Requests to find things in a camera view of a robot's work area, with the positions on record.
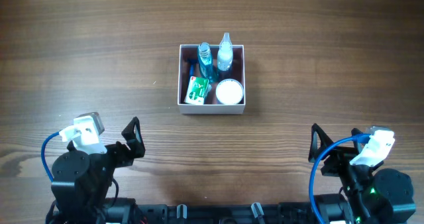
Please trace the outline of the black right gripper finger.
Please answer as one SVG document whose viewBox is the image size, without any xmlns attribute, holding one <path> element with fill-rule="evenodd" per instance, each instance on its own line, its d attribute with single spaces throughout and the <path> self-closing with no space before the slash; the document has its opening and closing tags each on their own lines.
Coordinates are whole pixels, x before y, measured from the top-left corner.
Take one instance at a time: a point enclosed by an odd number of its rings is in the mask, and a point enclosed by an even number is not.
<svg viewBox="0 0 424 224">
<path fill-rule="evenodd" d="M 357 154 L 362 152 L 362 143 L 366 142 L 366 135 L 357 128 L 351 130 L 351 135 L 354 137 L 353 145 Z"/>
<path fill-rule="evenodd" d="M 332 144 L 333 140 L 317 123 L 314 123 L 311 127 L 311 145 L 308 161 L 314 163 L 317 157 Z"/>
</svg>

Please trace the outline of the green Dettol soap box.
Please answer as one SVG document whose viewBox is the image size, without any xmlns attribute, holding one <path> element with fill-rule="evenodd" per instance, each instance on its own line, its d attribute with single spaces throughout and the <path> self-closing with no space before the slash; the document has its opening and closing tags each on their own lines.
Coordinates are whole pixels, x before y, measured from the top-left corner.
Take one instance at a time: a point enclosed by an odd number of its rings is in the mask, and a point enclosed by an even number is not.
<svg viewBox="0 0 424 224">
<path fill-rule="evenodd" d="M 209 80 L 191 76 L 184 102 L 190 105 L 203 105 L 209 91 Z"/>
</svg>

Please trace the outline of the blue disposable razor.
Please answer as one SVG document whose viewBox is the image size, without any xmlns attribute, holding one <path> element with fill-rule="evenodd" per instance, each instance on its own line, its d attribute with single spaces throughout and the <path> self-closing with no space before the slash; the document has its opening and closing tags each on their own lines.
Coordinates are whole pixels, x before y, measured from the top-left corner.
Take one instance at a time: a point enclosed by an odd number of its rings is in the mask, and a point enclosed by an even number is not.
<svg viewBox="0 0 424 224">
<path fill-rule="evenodd" d="M 196 59 L 188 59 L 187 62 L 189 64 L 189 76 L 194 76 L 197 60 Z"/>
</svg>

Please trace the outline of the white-lidded round jar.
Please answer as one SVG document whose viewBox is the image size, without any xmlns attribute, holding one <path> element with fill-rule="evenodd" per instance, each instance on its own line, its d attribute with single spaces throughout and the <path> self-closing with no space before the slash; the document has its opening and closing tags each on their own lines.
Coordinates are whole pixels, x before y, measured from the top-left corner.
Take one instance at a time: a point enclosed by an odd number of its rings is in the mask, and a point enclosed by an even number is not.
<svg viewBox="0 0 424 224">
<path fill-rule="evenodd" d="M 244 88 L 234 79 L 225 79 L 217 85 L 215 95 L 220 104 L 236 105 L 244 97 Z"/>
</svg>

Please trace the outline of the blue mouthwash bottle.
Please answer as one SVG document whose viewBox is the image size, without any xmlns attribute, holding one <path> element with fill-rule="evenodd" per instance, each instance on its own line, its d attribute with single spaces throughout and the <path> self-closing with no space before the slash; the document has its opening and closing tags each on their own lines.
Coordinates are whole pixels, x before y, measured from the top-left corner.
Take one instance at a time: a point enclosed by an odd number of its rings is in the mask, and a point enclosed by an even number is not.
<svg viewBox="0 0 424 224">
<path fill-rule="evenodd" d="M 213 65 L 213 57 L 210 45 L 207 42 L 202 42 L 197 48 L 197 58 L 199 62 L 199 70 L 201 76 L 208 79 L 209 82 L 215 83 L 218 81 L 217 71 Z"/>
</svg>

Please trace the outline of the clear spray bottle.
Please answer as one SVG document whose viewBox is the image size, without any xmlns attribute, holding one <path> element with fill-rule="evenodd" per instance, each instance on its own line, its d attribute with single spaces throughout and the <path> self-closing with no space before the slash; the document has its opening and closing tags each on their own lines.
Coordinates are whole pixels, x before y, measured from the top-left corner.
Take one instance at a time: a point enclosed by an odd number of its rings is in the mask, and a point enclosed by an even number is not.
<svg viewBox="0 0 424 224">
<path fill-rule="evenodd" d="M 233 67 L 233 44 L 231 42 L 230 34 L 226 32 L 219 45 L 217 53 L 217 69 L 220 80 L 230 77 Z"/>
</svg>

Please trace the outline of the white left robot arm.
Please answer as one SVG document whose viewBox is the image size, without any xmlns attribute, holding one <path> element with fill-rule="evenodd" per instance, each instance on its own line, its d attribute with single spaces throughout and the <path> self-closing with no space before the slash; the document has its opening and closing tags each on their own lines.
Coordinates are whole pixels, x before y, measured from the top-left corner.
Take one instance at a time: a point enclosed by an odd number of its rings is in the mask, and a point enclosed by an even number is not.
<svg viewBox="0 0 424 224">
<path fill-rule="evenodd" d="M 115 170 L 132 166 L 145 154 L 140 121 L 133 117 L 123 129 L 125 143 L 103 144 L 103 131 L 98 113 L 87 113 L 58 132 L 68 150 L 47 171 L 55 197 L 47 223 L 147 222 L 135 199 L 107 197 L 109 187 L 117 185 Z"/>
</svg>

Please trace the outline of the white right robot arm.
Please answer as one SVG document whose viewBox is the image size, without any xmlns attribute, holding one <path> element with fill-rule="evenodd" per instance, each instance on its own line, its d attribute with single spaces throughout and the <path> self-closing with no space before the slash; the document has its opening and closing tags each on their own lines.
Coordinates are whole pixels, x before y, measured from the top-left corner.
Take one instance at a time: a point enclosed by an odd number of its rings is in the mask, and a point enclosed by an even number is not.
<svg viewBox="0 0 424 224">
<path fill-rule="evenodd" d="M 353 129 L 349 137 L 332 141 L 318 124 L 312 125 L 308 193 L 318 223 L 407 222 L 416 211 L 411 178 L 382 168 L 394 143 L 394 132 L 386 127 Z M 316 172 L 340 178 L 344 193 L 315 195 Z"/>
</svg>

